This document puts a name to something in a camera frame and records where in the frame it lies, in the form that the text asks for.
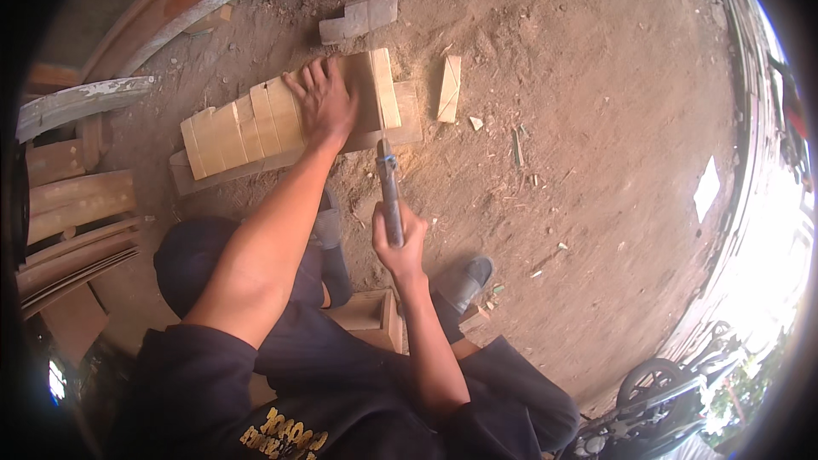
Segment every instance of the left hand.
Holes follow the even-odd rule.
[[[319,57],[301,70],[303,87],[284,73],[284,83],[301,102],[308,148],[336,153],[347,142],[357,118],[357,93],[348,93],[336,57]]]

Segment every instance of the dirt floor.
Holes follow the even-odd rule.
[[[106,338],[136,352],[147,328],[178,321],[151,263],[170,226],[246,217],[279,177],[179,199],[168,169],[183,148],[179,123],[332,53],[317,23],[341,5],[238,0],[230,24],[177,37],[139,71],[160,86],[109,115],[115,145],[103,167],[132,170],[147,222],[143,254],[93,284],[111,312]],[[400,0],[396,23],[338,47],[385,46],[394,80],[415,83],[424,142],[396,152],[403,196],[431,224],[424,266],[435,274],[482,252],[496,265],[487,293],[505,286],[491,324],[469,338],[505,335],[588,412],[656,352],[704,280],[732,189],[728,45],[717,0]],[[455,125],[434,121],[446,47],[463,57]],[[475,132],[469,116],[485,127]],[[517,168],[510,132],[521,125]],[[711,155],[721,192],[699,224],[693,194]],[[373,173],[374,154],[353,153],[329,181],[360,291],[392,283],[370,246]]]

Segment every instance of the forearm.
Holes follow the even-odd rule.
[[[417,390],[426,408],[444,417],[470,402],[463,373],[440,327],[426,275],[396,284],[403,300]]]
[[[290,299],[337,150],[309,148],[230,238],[184,322],[259,347]]]

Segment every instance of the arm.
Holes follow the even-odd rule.
[[[391,273],[403,302],[409,332],[412,373],[426,408],[437,417],[446,417],[470,402],[463,373],[438,322],[429,294],[429,278],[421,268],[423,239],[428,223],[400,201],[403,247],[389,246],[382,204],[372,216],[372,245],[383,266]]]
[[[326,177],[355,124],[350,97],[334,58],[302,70],[303,88],[284,81],[302,104],[307,147],[287,177],[230,238],[204,293],[183,323],[227,332],[259,348],[290,293],[315,221]]]

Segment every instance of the tire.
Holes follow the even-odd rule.
[[[641,363],[639,366],[633,368],[631,372],[628,373],[628,376],[625,377],[625,380],[622,381],[622,384],[619,385],[619,393],[617,393],[616,396],[616,406],[618,408],[627,407],[630,404],[635,404],[638,401],[648,398],[646,395],[644,398],[637,396],[632,399],[631,392],[634,385],[636,385],[641,379],[647,377],[650,373],[654,372],[669,374],[674,383],[680,383],[684,378],[681,370],[673,361],[660,358],[648,359],[644,363]]]

